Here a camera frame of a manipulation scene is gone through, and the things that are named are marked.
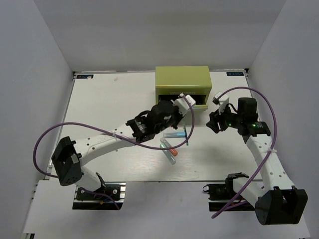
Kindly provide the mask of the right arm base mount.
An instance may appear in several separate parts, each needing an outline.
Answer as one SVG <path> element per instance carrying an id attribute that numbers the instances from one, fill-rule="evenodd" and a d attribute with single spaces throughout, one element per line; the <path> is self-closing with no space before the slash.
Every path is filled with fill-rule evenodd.
<path id="1" fill-rule="evenodd" d="M 210 212 L 219 211 L 227 203 L 227 201 L 236 194 L 236 192 L 233 191 L 233 180 L 237 178 L 249 178 L 249 176 L 244 173 L 229 174 L 222 183 L 211 183 L 203 186 L 203 193 L 208 194 Z M 238 203 L 242 204 L 238 207 L 229 209 L 228 211 L 255 211 L 251 204 L 248 202 L 244 204 L 244 201 L 245 198 L 241 195 L 238 196 L 231 206 Z"/>

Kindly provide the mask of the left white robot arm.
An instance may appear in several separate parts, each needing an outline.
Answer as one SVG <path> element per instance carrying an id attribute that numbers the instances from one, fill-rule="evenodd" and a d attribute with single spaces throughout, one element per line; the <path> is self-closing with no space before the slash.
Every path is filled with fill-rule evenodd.
<path id="1" fill-rule="evenodd" d="M 176 128 L 188 111 L 189 105 L 182 98 L 174 102 L 161 101 L 110 134 L 102 133 L 81 140 L 72 140 L 68 136 L 62 138 L 51 158 L 60 185 L 75 184 L 88 190 L 95 199 L 103 197 L 105 184 L 102 177 L 85 165 L 109 152 L 150 141 L 168 127 Z"/>

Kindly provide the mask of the green pen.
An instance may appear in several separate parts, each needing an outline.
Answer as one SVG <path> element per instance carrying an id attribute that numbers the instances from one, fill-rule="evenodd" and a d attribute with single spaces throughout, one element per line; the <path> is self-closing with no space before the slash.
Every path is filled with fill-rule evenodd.
<path id="1" fill-rule="evenodd" d="M 183 126 L 183 129 L 184 129 L 184 133 L 185 133 L 186 145 L 189 146 L 188 133 L 187 133 L 186 125 Z"/>

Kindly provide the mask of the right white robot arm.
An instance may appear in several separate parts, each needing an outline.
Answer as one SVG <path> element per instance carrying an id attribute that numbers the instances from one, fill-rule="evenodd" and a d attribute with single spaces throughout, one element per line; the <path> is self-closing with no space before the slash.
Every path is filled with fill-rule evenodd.
<path id="1" fill-rule="evenodd" d="M 272 138 L 267 124 L 258 120 L 257 101 L 254 98 L 239 98 L 237 110 L 227 96 L 214 99 L 219 108 L 209 115 L 206 124 L 215 133 L 229 127 L 236 129 L 251 151 L 262 177 L 263 187 L 251 182 L 243 190 L 249 176 L 245 173 L 232 173 L 224 185 L 210 189 L 212 200 L 243 197 L 255 209 L 256 217 L 262 225 L 298 224 L 308 196 L 304 189 L 297 189 L 287 176 L 275 150 L 271 149 Z"/>

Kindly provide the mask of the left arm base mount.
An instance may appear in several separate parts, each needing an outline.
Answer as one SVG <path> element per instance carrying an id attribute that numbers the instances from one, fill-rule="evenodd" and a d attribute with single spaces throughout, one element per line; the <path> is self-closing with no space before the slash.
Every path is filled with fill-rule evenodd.
<path id="1" fill-rule="evenodd" d="M 125 198 L 125 183 L 106 183 L 99 173 L 100 188 L 95 191 L 77 187 L 73 210 L 117 211 Z"/>

